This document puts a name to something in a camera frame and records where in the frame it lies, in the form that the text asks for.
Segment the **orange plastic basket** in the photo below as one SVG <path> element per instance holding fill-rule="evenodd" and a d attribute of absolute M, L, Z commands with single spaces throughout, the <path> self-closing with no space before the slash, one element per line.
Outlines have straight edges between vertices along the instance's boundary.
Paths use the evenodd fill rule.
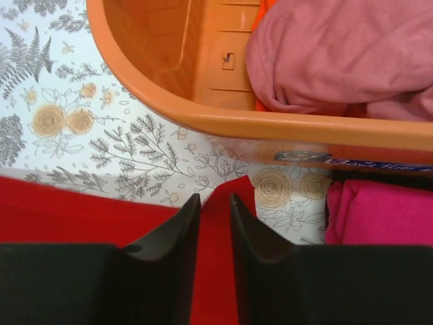
<path fill-rule="evenodd" d="M 254 111 L 244 49 L 258 5 L 87 2 L 96 45 L 119 81 L 164 118 L 217 137 L 236 158 L 433 171 L 432 123 Z"/>

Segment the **floral wallpaper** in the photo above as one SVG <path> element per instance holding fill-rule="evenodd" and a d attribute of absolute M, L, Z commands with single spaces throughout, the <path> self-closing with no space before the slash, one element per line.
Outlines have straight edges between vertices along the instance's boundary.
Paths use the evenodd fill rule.
<path fill-rule="evenodd" d="M 250 164 L 220 139 L 153 114 L 102 60 L 85 6 L 85 0 L 1 3 L 1 174 L 173 207 L 248 175 L 260 220 L 292 242 L 323 243 L 326 171 Z M 256 150 L 273 154 L 263 144 Z"/>

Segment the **fern leaf print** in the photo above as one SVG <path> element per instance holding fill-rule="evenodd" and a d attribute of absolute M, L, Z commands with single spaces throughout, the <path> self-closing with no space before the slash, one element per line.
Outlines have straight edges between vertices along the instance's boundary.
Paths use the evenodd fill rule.
<path fill-rule="evenodd" d="M 40 50 L 39 30 L 35 27 L 35 35 L 28 46 L 22 36 L 6 28 L 11 39 L 11 48 L 0 43 L 0 88 L 3 99 L 7 100 L 11 92 L 23 81 L 33 77 L 39 82 L 42 69 L 51 73 L 53 61 L 49 56 L 51 37 Z"/>
<path fill-rule="evenodd" d="M 0 167 L 11 167 L 26 145 L 20 118 L 14 114 L 0 118 Z"/>
<path fill-rule="evenodd" d="M 70 14 L 62 14 L 57 20 L 51 22 L 49 29 L 65 30 L 69 33 L 79 32 L 84 29 L 90 33 L 89 19 L 87 17 L 87 10 L 83 10 L 78 14 L 79 18 L 75 18 Z"/>
<path fill-rule="evenodd" d="M 57 9 L 64 9 L 68 4 L 68 0 L 13 0 L 12 3 L 20 13 L 25 12 L 30 6 L 33 6 L 36 14 L 45 17 L 47 14 L 54 14 Z"/>

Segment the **pink towel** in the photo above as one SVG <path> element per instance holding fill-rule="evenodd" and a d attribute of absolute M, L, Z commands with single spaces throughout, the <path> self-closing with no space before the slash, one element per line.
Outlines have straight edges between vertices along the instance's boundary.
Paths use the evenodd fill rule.
<path fill-rule="evenodd" d="M 433 1 L 278 0 L 246 63 L 272 111 L 433 121 Z"/>
<path fill-rule="evenodd" d="M 327 203 L 327 244 L 433 246 L 433 192 L 350 180 L 331 186 Z"/>

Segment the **sticker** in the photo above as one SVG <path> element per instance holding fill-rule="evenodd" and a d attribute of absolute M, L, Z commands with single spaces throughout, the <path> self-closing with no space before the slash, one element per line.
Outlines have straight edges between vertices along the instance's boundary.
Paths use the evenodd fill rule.
<path fill-rule="evenodd" d="M 274 158 L 276 161 L 288 161 L 291 163 L 316 162 L 329 165 L 363 167 L 374 169 L 392 169 L 396 171 L 419 171 L 433 173 L 433 165 L 399 164 L 394 162 L 354 160 L 332 158 L 332 154 L 312 151 L 282 151 Z"/>
<path fill-rule="evenodd" d="M 274 160 L 276 161 L 290 161 L 291 163 L 301 162 L 325 162 L 332 155 L 327 152 L 313 152 L 313 151 L 281 151 L 277 152 Z"/>

